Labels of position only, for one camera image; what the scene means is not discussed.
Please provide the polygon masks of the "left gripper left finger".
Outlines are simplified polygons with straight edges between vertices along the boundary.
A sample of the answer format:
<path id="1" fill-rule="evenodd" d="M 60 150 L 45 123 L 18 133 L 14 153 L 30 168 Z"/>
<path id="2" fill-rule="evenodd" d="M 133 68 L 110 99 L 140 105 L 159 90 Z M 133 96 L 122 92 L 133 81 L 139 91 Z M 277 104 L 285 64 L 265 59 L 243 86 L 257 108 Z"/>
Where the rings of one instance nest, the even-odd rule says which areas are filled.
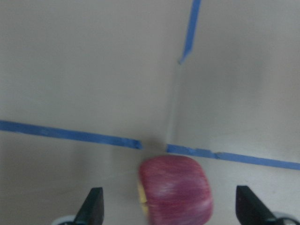
<path id="1" fill-rule="evenodd" d="M 104 193 L 102 187 L 90 190 L 76 215 L 55 219 L 53 225 L 102 225 L 104 222 Z"/>

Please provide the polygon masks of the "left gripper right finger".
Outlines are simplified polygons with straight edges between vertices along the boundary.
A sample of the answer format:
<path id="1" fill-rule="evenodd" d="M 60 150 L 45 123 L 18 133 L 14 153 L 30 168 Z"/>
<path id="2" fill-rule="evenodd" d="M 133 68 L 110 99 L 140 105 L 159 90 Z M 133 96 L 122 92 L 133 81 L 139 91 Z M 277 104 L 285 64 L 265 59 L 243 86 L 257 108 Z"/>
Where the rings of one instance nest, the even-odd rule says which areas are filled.
<path id="1" fill-rule="evenodd" d="M 292 216 L 275 214 L 248 186 L 236 187 L 236 217 L 241 225 L 298 225 Z"/>

